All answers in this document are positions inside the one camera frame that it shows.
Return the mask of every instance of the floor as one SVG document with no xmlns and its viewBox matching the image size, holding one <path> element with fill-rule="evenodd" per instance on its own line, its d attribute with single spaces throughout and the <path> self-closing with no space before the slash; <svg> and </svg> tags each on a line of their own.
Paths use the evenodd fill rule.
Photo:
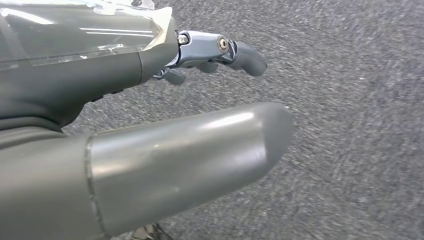
<svg viewBox="0 0 424 240">
<path fill-rule="evenodd" d="M 157 0 L 254 46 L 259 78 L 188 71 L 88 104 L 78 134 L 273 101 L 290 151 L 257 184 L 164 220 L 176 240 L 424 239 L 424 1 Z"/>
</svg>

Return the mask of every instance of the clear plastic film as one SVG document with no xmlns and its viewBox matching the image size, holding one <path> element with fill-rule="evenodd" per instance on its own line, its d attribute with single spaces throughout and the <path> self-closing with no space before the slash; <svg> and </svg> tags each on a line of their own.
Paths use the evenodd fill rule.
<svg viewBox="0 0 424 240">
<path fill-rule="evenodd" d="M 142 52 L 165 42 L 171 7 L 117 2 L 0 0 L 0 70 L 22 60 L 41 66 Z"/>
</svg>

